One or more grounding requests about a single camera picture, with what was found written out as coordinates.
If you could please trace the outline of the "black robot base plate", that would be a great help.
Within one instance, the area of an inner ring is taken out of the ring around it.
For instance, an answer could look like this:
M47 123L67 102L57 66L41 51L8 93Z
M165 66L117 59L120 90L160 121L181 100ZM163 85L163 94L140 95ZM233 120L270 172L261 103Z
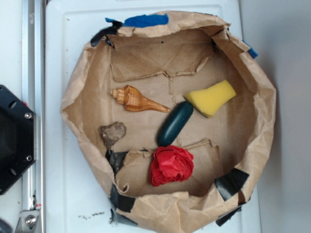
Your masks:
M4 195L35 161L35 113L0 86L0 194Z

